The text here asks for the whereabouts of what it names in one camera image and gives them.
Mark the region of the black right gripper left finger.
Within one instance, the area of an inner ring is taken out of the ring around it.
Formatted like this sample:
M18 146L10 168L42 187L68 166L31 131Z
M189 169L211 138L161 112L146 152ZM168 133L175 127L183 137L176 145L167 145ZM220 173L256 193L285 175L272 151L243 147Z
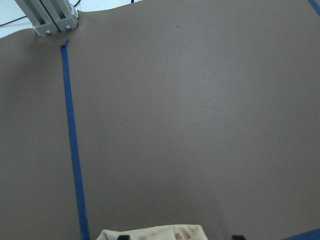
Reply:
M130 240L129 235L120 235L118 236L117 240Z

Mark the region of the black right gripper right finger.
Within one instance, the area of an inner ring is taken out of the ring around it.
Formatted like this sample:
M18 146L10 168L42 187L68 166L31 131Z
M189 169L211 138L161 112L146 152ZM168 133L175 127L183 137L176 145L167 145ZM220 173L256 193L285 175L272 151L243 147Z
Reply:
M244 240L243 235L232 235L232 240Z

